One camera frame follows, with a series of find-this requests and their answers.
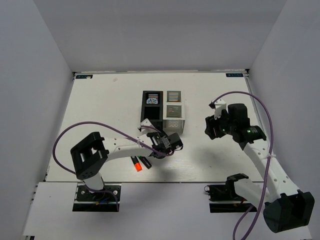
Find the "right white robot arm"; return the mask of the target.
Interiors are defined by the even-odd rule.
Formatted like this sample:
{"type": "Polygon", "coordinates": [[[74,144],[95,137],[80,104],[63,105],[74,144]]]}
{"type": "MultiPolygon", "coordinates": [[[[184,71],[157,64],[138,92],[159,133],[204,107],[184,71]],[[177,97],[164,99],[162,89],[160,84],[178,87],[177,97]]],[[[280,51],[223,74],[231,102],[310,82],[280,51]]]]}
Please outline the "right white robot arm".
{"type": "Polygon", "coordinates": [[[214,114],[205,119],[205,134],[212,140],[232,136],[266,182],[261,208],[268,228],[279,233],[307,226],[315,205],[313,195],[302,192],[269,154],[267,137],[259,126],[251,125],[247,107],[243,103],[227,105],[222,99],[209,106],[214,114]]]}

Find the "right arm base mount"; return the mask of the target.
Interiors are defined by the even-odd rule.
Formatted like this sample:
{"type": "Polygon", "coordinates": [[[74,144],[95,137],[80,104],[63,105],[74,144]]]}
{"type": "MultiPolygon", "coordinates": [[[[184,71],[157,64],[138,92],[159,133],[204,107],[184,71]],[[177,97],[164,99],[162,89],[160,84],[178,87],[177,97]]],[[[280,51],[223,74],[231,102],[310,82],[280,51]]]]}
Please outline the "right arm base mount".
{"type": "Polygon", "coordinates": [[[210,213],[256,212],[257,209],[235,191],[234,183],[247,179],[247,175],[238,173],[228,176],[224,184],[206,185],[203,190],[209,196],[210,213]]]}

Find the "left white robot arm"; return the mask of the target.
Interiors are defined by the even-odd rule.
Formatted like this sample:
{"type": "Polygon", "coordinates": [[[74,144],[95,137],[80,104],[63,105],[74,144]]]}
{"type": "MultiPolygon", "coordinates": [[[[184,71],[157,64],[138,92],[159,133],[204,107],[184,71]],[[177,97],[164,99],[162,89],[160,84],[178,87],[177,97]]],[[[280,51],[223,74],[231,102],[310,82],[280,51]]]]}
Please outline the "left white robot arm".
{"type": "Polygon", "coordinates": [[[138,137],[104,138],[96,131],[76,144],[70,154],[76,178],[86,185],[90,196],[99,200],[106,193],[100,174],[106,162],[138,156],[162,159],[182,148],[178,133],[149,132],[138,137]]]}

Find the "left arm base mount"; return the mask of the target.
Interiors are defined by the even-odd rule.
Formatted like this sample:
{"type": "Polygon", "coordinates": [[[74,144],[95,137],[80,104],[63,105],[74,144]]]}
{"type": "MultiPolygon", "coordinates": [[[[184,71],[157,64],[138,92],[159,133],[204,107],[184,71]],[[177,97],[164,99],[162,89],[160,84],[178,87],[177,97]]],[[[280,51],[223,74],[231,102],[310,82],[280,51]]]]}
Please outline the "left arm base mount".
{"type": "Polygon", "coordinates": [[[119,211],[121,184],[106,184],[108,192],[90,192],[83,184],[78,184],[73,201],[73,212],[116,213],[119,211]]]}

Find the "orange capped black highlighter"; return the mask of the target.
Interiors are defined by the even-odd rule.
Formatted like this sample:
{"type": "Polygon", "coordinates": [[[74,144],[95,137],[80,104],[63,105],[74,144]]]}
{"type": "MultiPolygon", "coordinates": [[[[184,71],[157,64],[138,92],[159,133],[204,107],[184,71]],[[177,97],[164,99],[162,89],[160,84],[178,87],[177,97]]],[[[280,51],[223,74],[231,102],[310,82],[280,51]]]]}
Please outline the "orange capped black highlighter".
{"type": "Polygon", "coordinates": [[[133,163],[136,171],[137,171],[137,172],[140,172],[143,168],[142,168],[142,166],[141,166],[138,158],[137,158],[136,156],[131,156],[130,158],[131,158],[131,160],[132,160],[132,163],[133,163]]]}

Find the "white mesh organizer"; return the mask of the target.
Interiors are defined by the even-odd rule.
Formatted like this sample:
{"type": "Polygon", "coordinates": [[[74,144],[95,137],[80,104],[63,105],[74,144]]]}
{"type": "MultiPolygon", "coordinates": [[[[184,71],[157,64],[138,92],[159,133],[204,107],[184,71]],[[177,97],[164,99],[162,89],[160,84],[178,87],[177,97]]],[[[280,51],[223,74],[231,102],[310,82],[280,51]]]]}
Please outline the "white mesh organizer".
{"type": "Polygon", "coordinates": [[[185,127],[185,98],[180,90],[167,90],[163,96],[163,130],[183,134],[185,127]]]}

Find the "green capped black highlighter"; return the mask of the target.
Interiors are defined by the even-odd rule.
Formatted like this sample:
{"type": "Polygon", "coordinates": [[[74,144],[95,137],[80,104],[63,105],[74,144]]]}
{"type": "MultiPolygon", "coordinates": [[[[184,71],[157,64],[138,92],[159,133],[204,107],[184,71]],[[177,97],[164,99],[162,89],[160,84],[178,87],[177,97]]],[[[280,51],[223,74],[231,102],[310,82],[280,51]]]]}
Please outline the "green capped black highlighter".
{"type": "Polygon", "coordinates": [[[152,164],[149,162],[149,160],[146,157],[139,156],[138,158],[148,170],[152,167],[152,164]]]}

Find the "left blue corner label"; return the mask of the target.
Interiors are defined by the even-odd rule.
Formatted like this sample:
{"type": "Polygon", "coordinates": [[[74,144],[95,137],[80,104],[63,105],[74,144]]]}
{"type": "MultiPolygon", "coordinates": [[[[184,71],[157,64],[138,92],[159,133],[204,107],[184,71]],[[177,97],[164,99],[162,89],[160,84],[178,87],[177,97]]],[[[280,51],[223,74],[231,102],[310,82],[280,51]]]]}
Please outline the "left blue corner label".
{"type": "Polygon", "coordinates": [[[76,79],[92,79],[93,75],[92,74],[77,74],[75,76],[76,79]]]}

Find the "right blue corner label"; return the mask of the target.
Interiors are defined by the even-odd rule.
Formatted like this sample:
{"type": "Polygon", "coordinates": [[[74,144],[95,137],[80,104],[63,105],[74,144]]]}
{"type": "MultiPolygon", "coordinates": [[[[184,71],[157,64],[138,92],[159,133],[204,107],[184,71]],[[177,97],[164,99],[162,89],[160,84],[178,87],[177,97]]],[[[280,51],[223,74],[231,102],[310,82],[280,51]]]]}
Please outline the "right blue corner label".
{"type": "Polygon", "coordinates": [[[244,75],[242,73],[226,73],[227,78],[243,78],[244,75]]]}

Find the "black mesh organizer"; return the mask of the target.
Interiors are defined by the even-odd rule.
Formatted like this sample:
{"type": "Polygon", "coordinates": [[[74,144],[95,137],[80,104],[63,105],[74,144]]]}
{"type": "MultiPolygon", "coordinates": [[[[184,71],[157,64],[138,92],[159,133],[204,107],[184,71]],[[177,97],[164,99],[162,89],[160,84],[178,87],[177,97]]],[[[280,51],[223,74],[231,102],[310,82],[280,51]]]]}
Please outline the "black mesh organizer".
{"type": "Polygon", "coordinates": [[[140,121],[149,119],[159,130],[163,129],[163,91],[144,90],[142,92],[140,121]],[[146,104],[148,98],[158,98],[159,104],[146,104]]]}

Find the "blue glue jar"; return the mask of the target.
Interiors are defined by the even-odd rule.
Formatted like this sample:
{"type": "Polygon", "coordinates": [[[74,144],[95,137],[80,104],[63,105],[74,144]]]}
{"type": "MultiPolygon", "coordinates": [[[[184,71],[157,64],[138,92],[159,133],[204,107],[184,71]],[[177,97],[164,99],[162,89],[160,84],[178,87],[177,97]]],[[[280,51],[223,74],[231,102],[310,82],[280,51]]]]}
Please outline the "blue glue jar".
{"type": "Polygon", "coordinates": [[[159,99],[157,97],[149,97],[146,100],[147,105],[158,105],[159,104],[159,99]]]}

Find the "blue corner label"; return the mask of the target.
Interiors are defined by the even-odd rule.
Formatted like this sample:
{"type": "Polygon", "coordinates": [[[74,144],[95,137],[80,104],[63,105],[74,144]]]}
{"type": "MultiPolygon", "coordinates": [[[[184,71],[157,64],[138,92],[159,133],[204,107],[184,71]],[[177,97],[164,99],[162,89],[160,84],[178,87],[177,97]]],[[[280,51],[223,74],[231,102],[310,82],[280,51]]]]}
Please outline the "blue corner label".
{"type": "Polygon", "coordinates": [[[77,74],[75,76],[76,79],[92,79],[93,75],[92,74],[77,74]]]}
{"type": "Polygon", "coordinates": [[[227,78],[243,78],[244,75],[242,73],[226,73],[227,78]]]}

